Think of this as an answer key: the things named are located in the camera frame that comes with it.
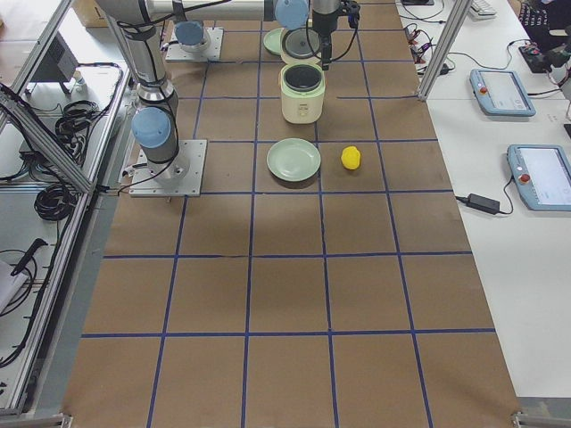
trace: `white plate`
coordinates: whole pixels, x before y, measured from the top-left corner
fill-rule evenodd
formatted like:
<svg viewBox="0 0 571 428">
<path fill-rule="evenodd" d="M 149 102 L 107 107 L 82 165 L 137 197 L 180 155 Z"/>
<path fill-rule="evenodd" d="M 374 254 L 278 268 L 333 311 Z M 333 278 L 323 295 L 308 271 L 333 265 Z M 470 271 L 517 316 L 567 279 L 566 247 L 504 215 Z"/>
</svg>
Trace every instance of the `white plate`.
<svg viewBox="0 0 571 428">
<path fill-rule="evenodd" d="M 285 181 L 303 181 L 318 172 L 321 155 L 301 138 L 286 138 L 271 146 L 267 158 L 271 173 Z"/>
</svg>

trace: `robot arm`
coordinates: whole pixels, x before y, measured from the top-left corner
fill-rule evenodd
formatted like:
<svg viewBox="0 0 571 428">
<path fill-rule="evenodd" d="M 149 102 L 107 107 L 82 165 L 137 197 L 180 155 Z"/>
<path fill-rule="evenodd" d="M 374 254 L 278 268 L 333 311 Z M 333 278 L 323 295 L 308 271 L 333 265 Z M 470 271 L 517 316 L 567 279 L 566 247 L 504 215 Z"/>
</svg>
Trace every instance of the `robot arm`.
<svg viewBox="0 0 571 428">
<path fill-rule="evenodd" d="M 197 21 L 277 20 L 286 29 L 299 29 L 307 25 L 310 11 L 309 0 L 96 1 L 109 16 L 115 35 L 124 39 L 120 40 L 121 50 L 139 84 L 138 112 L 131 128 L 145 152 L 151 176 L 164 187 L 183 180 L 192 162 L 182 153 L 178 141 L 178 97 L 167 79 L 156 25 L 175 21 L 178 42 L 192 46 L 201 43 L 203 37 L 203 28 Z M 322 44 L 323 70 L 331 62 L 331 34 L 340 16 L 349 16 L 350 24 L 356 28 L 359 6 L 353 0 L 313 0 L 313 29 Z"/>
</svg>

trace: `cardboard box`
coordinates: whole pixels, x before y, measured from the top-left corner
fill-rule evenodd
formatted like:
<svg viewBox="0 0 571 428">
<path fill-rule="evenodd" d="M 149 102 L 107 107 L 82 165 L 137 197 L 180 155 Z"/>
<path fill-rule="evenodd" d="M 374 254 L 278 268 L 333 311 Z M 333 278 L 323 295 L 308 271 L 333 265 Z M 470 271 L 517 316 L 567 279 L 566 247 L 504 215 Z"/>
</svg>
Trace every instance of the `cardboard box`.
<svg viewBox="0 0 571 428">
<path fill-rule="evenodd" d="M 105 14 L 95 0 L 75 0 L 71 7 L 85 28 L 107 27 Z"/>
</svg>

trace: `green plate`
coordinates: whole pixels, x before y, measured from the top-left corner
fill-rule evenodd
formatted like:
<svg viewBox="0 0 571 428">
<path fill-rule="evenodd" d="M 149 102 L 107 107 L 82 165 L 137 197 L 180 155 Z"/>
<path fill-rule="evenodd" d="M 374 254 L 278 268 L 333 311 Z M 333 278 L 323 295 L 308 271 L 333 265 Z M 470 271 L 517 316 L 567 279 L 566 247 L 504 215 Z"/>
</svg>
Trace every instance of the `green plate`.
<svg viewBox="0 0 571 428">
<path fill-rule="evenodd" d="M 267 163 L 269 170 L 277 178 L 303 181 L 318 172 L 321 155 L 309 141 L 286 138 L 271 146 Z"/>
<path fill-rule="evenodd" d="M 274 55 L 282 53 L 282 29 L 272 29 L 264 36 L 264 47 Z"/>
</svg>

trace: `rice cooker lid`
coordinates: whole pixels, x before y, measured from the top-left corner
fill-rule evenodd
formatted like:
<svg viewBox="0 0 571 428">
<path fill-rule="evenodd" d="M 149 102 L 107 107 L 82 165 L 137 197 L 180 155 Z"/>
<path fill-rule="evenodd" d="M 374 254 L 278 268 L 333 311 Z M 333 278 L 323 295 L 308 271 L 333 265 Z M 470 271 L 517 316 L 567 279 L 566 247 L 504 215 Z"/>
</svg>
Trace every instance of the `rice cooker lid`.
<svg viewBox="0 0 571 428">
<path fill-rule="evenodd" d="M 298 60 L 307 60 L 313 53 L 321 50 L 319 35 L 312 29 L 303 27 L 287 31 L 282 39 L 282 49 L 286 54 Z"/>
</svg>

